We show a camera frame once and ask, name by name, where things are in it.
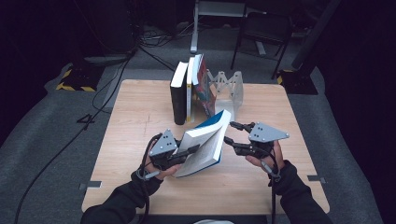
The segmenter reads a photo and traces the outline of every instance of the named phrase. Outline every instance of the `stand base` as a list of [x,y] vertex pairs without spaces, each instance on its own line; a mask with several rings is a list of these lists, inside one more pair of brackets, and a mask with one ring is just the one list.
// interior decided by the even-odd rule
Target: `stand base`
[[89,66],[84,69],[70,66],[64,73],[56,90],[66,91],[96,91],[97,84],[105,68],[101,66]]
[[276,74],[276,79],[287,94],[318,95],[311,77],[301,77],[298,71],[280,70]]

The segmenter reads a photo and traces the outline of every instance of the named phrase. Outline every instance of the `black book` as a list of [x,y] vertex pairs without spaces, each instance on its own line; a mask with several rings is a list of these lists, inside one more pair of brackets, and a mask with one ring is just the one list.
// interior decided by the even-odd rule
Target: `black book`
[[187,67],[188,63],[179,62],[170,84],[174,120],[177,125],[183,125],[187,117]]

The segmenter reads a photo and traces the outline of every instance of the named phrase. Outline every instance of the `book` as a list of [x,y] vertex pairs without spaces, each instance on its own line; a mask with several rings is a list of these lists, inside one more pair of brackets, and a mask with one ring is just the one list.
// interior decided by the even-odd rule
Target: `book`
[[193,129],[184,132],[177,152],[199,145],[198,150],[190,154],[175,177],[195,174],[220,162],[223,139],[231,120],[231,113],[222,110]]
[[186,102],[186,121],[191,122],[191,114],[192,114],[192,68],[194,65],[194,57],[190,57],[189,65],[187,67],[187,78],[186,78],[186,93],[187,93],[187,102]]
[[170,82],[174,121],[177,125],[183,125],[187,116],[187,66],[187,63],[179,62]]
[[215,115],[216,94],[210,89],[210,78],[207,75],[204,54],[197,54],[194,57],[194,67],[192,69],[192,86],[197,94],[198,101],[204,107],[208,118]]

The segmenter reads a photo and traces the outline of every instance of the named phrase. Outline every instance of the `hand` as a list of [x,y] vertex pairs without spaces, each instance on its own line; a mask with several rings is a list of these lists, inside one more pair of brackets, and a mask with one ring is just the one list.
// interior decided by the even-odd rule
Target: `hand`
[[[275,157],[276,157],[277,167],[280,170],[285,166],[285,162],[283,162],[282,150],[281,150],[280,144],[277,140],[274,141],[274,149],[271,151],[271,154],[274,155],[274,153],[275,153]],[[246,156],[246,160],[255,166],[261,167],[265,172],[266,172],[266,170],[262,167],[262,161],[267,163],[267,165],[269,165],[271,167],[271,169],[274,168],[274,161],[271,159],[271,157],[265,157],[261,161],[255,157]]]
[[[154,141],[151,146],[150,149],[151,150],[154,145],[155,145],[156,141]],[[173,175],[178,169],[180,169],[181,164],[177,164],[174,166],[169,167],[167,170],[162,171],[160,169],[157,169],[151,162],[151,159],[149,158],[149,156],[146,158],[146,167],[145,169],[149,172],[149,173],[154,173],[156,171],[159,171],[160,173],[158,175],[156,175],[155,177],[157,177],[157,179],[163,180],[164,178],[166,178],[169,175]]]

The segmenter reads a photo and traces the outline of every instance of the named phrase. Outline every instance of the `gray carpet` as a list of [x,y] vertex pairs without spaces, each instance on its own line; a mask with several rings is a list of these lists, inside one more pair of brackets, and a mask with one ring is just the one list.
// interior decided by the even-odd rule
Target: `gray carpet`
[[[229,66],[235,40],[234,29],[208,29],[200,33],[198,53],[205,54],[207,67],[212,72],[221,70],[233,74]],[[190,41],[191,36],[187,35],[163,47],[146,50],[176,66],[178,61],[187,61],[191,56]],[[247,50],[254,49],[251,46],[254,47],[252,44]],[[290,68],[300,47],[300,40],[290,43],[281,69]],[[267,61],[238,53],[235,70],[242,71],[246,83],[275,84],[270,79],[275,62]],[[0,223],[13,222],[29,183],[83,127],[76,121],[95,114],[97,110],[92,105],[102,106],[109,91],[114,89],[109,83],[119,67],[106,68],[98,85],[98,89],[103,90],[99,92],[56,91],[64,70],[47,83],[49,94],[21,120],[0,148]],[[171,75],[163,64],[139,50],[128,63],[123,77],[169,79]],[[329,216],[334,223],[382,223],[370,185],[334,121],[323,94],[319,70],[313,72],[312,78],[319,95],[289,95],[289,98],[318,175],[326,180],[323,188],[331,208]],[[105,111],[111,113],[111,109],[107,107]],[[109,117],[107,113],[99,113],[95,123],[37,179],[21,207],[18,223],[79,223],[84,198],[84,190],[79,186],[90,180]],[[277,218],[278,223],[289,223],[285,215]]]

